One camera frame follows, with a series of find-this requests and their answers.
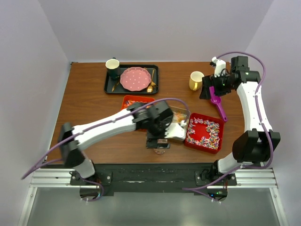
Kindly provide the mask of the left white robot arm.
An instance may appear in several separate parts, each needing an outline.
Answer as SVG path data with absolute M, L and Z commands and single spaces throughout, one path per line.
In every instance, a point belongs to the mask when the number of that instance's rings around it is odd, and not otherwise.
M 166 101 L 148 105 L 135 102 L 120 112 L 92 123 L 72 126 L 67 122 L 60 130 L 58 143 L 66 168 L 75 169 L 83 182 L 92 185 L 97 181 L 94 164 L 84 150 L 112 136 L 145 129 L 155 138 L 164 138 L 173 119 L 173 111 Z

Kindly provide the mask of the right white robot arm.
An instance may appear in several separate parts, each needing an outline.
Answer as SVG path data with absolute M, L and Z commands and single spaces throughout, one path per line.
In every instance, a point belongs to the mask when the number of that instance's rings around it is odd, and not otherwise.
M 241 168 L 266 169 L 272 161 L 281 137 L 269 123 L 261 96 L 261 84 L 265 75 L 249 68 L 250 54 L 239 52 L 230 61 L 213 57 L 210 65 L 214 73 L 203 77 L 200 99 L 221 97 L 232 90 L 237 92 L 244 116 L 244 133 L 232 145 L 232 152 L 216 160 L 207 173 L 201 173 L 213 184 L 220 185 L 226 177 Z

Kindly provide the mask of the orange candy box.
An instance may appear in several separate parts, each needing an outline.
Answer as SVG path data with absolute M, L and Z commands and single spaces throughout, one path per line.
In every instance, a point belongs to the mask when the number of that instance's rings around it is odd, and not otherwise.
M 150 97 L 126 95 L 123 98 L 123 102 L 122 102 L 122 105 L 121 105 L 121 110 L 129 107 L 130 105 L 132 105 L 135 102 L 150 103 L 154 100 L 155 100 L 154 98 L 150 98 Z

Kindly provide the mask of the red box of lollipops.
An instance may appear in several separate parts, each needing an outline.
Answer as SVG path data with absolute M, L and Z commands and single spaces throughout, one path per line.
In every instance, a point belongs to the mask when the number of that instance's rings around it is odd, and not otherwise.
M 184 145 L 203 152 L 217 154 L 222 148 L 223 130 L 223 120 L 192 113 Z

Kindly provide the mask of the purple plastic scoop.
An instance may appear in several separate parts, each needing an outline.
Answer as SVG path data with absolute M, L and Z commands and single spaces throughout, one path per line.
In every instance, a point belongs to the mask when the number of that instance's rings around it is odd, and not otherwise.
M 227 116 L 225 114 L 225 111 L 224 111 L 224 109 L 222 107 L 222 100 L 221 100 L 221 98 L 215 94 L 215 90 L 214 90 L 213 86 L 211 86 L 209 88 L 209 91 L 210 91 L 210 96 L 211 96 L 211 98 L 210 98 L 211 103 L 216 106 L 216 108 L 217 108 L 217 110 L 218 110 L 218 112 L 219 112 L 222 120 L 224 122 L 227 122 L 228 118 L 227 118 Z

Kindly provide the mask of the silver tin of gummies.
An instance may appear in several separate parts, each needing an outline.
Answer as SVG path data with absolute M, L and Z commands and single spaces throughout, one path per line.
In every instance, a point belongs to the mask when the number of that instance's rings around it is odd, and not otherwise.
M 190 118 L 190 111 L 187 109 L 179 108 L 170 106 L 170 109 L 173 111 L 173 119 L 172 123 L 179 124 L 185 131 L 185 135 L 187 133 L 188 124 L 189 124 L 189 118 Z M 185 121 L 186 125 L 182 126 L 181 121 Z

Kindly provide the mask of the clear glass jar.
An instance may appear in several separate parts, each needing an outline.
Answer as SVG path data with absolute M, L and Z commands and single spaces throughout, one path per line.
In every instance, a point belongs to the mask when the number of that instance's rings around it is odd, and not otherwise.
M 153 149 L 153 151 L 158 155 L 163 155 L 166 152 L 166 150 L 164 148 L 156 148 L 156 149 Z

